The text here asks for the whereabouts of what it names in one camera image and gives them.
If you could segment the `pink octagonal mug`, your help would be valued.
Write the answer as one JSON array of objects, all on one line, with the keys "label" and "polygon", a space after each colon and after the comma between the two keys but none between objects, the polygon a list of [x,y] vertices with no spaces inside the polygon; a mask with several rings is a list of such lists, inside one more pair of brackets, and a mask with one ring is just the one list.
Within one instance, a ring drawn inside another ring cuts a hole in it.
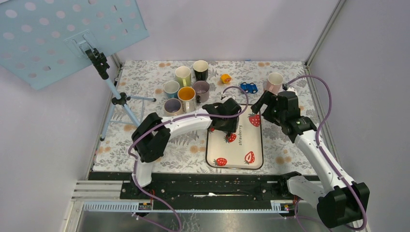
[{"label": "pink octagonal mug", "polygon": [[283,81],[284,81],[284,78],[280,73],[278,72],[270,73],[267,77],[264,90],[277,95],[282,88]]}]

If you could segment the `tall pale pink mug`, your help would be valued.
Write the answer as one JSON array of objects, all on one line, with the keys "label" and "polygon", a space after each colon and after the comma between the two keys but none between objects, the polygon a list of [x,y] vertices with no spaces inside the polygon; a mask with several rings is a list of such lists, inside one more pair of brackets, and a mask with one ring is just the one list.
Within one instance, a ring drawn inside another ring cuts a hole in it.
[{"label": "tall pale pink mug", "polygon": [[176,98],[168,99],[163,107],[165,116],[178,116],[184,113],[181,101]]}]

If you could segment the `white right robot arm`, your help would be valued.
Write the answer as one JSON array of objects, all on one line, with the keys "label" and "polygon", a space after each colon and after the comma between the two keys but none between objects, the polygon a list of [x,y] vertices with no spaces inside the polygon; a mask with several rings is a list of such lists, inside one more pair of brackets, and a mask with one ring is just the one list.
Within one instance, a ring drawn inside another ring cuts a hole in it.
[{"label": "white right robot arm", "polygon": [[298,97],[292,91],[274,94],[265,91],[251,107],[257,113],[266,105],[262,117],[281,127],[282,132],[303,152],[315,170],[321,186],[311,183],[297,172],[282,176],[277,186],[278,195],[289,199],[293,195],[317,209],[319,218],[328,228],[347,225],[362,220],[362,230],[367,224],[366,208],[370,195],[365,183],[357,183],[348,175],[319,137],[312,120],[302,116]]}]

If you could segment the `green octagonal mug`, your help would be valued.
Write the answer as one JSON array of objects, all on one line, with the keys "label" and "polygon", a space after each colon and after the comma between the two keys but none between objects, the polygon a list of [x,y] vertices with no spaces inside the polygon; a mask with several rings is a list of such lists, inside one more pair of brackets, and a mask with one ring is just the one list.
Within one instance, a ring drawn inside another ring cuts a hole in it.
[{"label": "green octagonal mug", "polygon": [[180,66],[175,70],[176,81],[180,88],[191,86],[191,70],[187,66]]}]

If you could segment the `black mug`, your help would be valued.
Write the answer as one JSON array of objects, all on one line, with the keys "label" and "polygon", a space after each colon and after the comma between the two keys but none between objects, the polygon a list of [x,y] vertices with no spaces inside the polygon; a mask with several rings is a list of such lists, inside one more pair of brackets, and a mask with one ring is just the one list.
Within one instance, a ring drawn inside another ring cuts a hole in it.
[{"label": "black mug", "polygon": [[193,70],[197,81],[206,81],[208,78],[208,63],[204,60],[198,60],[193,63]]}]

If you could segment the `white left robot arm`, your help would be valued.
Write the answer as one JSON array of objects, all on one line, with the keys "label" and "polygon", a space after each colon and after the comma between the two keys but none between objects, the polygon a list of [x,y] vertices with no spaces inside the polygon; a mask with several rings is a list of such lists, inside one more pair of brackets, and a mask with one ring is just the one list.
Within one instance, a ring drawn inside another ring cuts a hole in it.
[{"label": "white left robot arm", "polygon": [[245,110],[233,98],[205,104],[179,116],[160,117],[149,114],[132,134],[128,152],[135,158],[132,172],[132,193],[139,199],[149,195],[154,161],[163,157],[171,139],[192,131],[214,129],[226,134],[236,132],[239,116]]}]

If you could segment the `blue dotted mug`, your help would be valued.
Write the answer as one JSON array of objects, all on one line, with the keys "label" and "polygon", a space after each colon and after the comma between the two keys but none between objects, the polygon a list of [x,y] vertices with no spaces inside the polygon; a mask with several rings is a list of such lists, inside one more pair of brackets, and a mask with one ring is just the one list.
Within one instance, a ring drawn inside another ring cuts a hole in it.
[{"label": "blue dotted mug", "polygon": [[177,93],[180,89],[180,84],[177,81],[168,81],[164,84],[163,90],[166,94],[166,96],[171,99],[171,98],[178,98]]}]

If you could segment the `white floral mug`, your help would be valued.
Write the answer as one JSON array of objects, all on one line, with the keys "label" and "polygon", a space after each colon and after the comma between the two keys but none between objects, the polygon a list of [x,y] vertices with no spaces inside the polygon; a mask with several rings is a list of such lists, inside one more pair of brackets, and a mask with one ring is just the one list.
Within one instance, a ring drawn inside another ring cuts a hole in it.
[{"label": "white floral mug", "polygon": [[196,92],[191,87],[182,87],[177,93],[181,101],[184,113],[190,113],[196,110]]}]

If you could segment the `purple mug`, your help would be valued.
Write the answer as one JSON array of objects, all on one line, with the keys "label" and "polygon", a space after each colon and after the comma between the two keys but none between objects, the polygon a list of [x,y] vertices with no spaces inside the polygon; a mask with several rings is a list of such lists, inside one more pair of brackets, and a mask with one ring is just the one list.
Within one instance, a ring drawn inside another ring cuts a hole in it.
[{"label": "purple mug", "polygon": [[192,85],[192,88],[195,90],[197,103],[204,103],[208,101],[210,93],[210,85],[208,82],[196,81]]}]

